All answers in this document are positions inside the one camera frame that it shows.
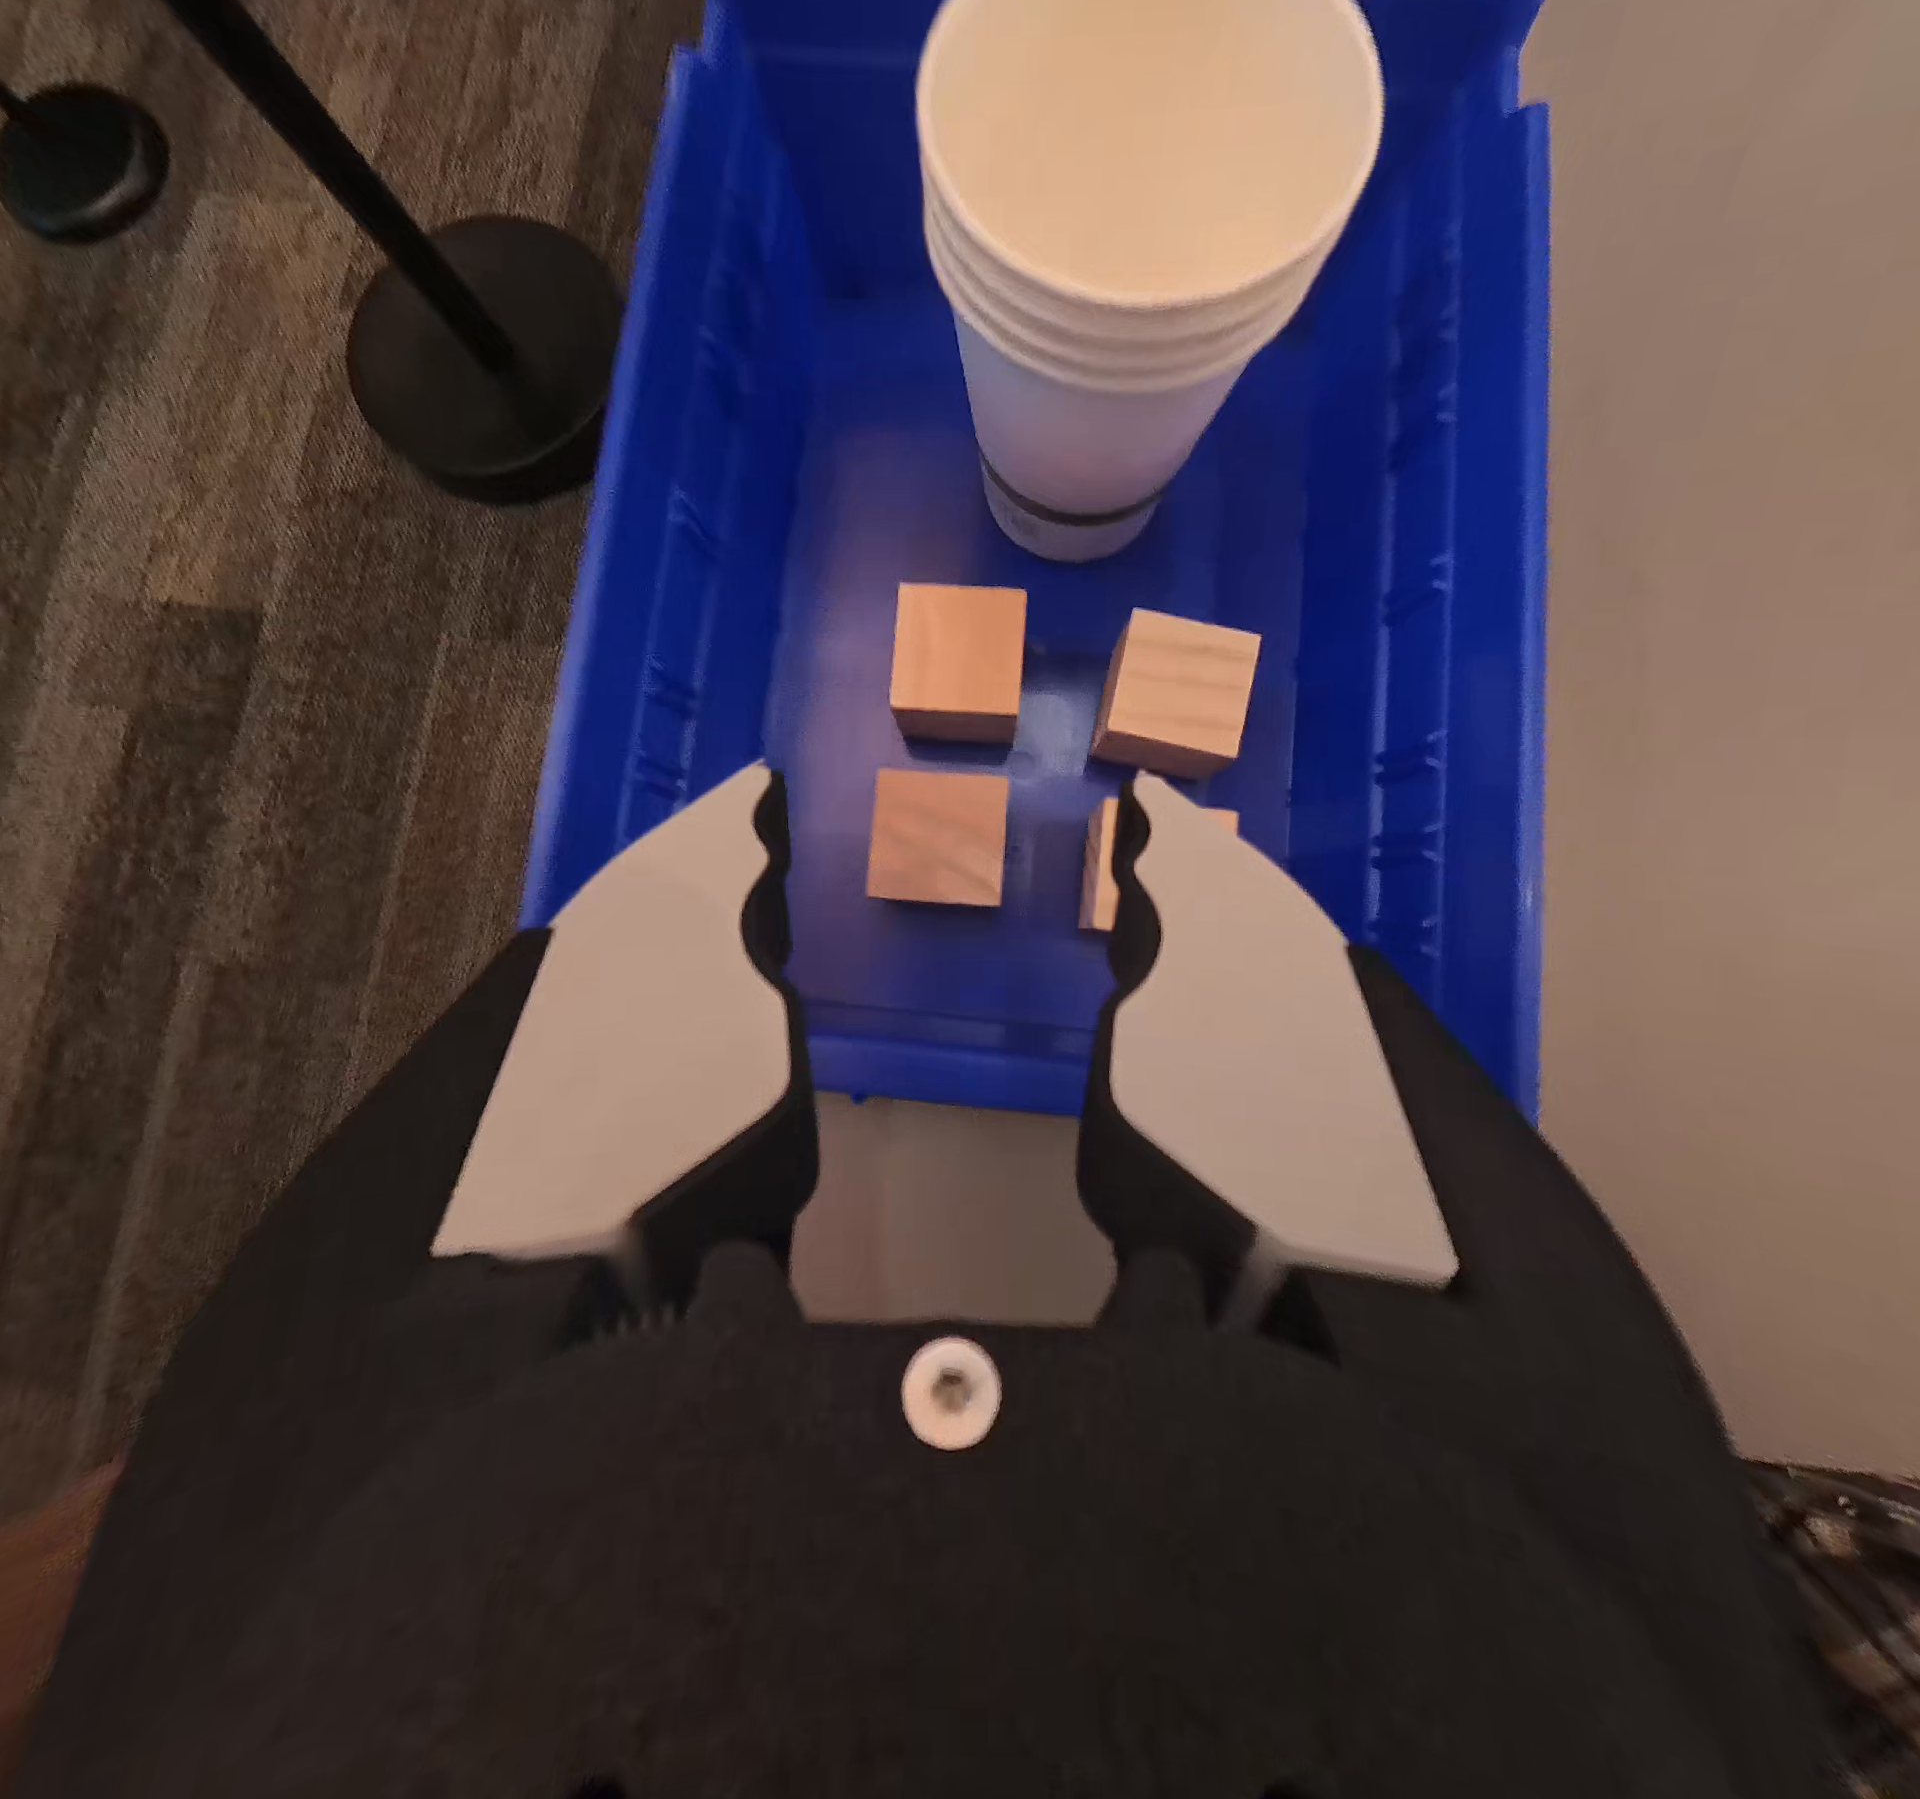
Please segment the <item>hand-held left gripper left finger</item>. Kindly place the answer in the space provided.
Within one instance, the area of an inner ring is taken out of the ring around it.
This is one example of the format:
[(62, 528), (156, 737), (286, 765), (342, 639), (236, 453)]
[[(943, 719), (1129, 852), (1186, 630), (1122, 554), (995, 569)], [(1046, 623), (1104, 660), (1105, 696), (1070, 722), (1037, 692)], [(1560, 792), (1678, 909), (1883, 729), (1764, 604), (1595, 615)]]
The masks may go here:
[(820, 1175), (789, 865), (783, 778), (747, 765), (559, 907), (436, 1259), (789, 1254)]

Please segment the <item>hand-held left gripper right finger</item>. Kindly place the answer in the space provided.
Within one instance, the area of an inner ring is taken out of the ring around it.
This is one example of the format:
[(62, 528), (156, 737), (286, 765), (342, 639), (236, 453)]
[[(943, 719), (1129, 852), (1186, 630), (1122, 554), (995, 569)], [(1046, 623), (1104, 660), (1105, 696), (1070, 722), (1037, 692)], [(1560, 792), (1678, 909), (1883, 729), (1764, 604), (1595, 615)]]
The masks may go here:
[(1452, 1236), (1345, 934), (1170, 782), (1114, 816), (1112, 988), (1076, 1191), (1116, 1261), (1185, 1259), (1208, 1299), (1298, 1272), (1443, 1289)]

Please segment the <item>blue plastic bin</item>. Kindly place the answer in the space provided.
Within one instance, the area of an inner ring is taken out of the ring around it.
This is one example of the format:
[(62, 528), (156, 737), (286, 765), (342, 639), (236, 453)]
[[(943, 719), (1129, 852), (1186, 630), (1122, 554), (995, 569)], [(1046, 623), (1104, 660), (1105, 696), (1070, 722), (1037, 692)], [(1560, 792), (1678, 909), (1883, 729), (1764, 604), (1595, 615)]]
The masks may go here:
[[(1543, 0), (1356, 0), (1379, 162), (1308, 303), (1144, 533), (1001, 536), (922, 242), (914, 77), (943, 0), (706, 0), (652, 155), (521, 925), (753, 761), (787, 785), (814, 1083), (1079, 1113), (1112, 982), (1076, 926), (1089, 758), (1132, 609), (1261, 636), (1193, 787), (1539, 1098), (1549, 585)], [(1010, 747), (905, 740), (901, 582), (1022, 588)], [(1010, 782), (1000, 907), (867, 898), (881, 769)]]

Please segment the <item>black round-base stand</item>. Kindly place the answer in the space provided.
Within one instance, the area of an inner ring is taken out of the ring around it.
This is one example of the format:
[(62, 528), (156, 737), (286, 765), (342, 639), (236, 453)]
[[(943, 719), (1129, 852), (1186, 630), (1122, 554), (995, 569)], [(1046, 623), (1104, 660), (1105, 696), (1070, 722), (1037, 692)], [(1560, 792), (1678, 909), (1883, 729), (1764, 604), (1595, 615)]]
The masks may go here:
[(608, 264), (518, 214), (425, 230), (241, 0), (161, 2), (386, 258), (348, 330), (374, 436), (489, 504), (589, 484), (621, 320)]
[(170, 149), (156, 117), (101, 82), (2, 88), (2, 207), (60, 246), (107, 241), (161, 199)]

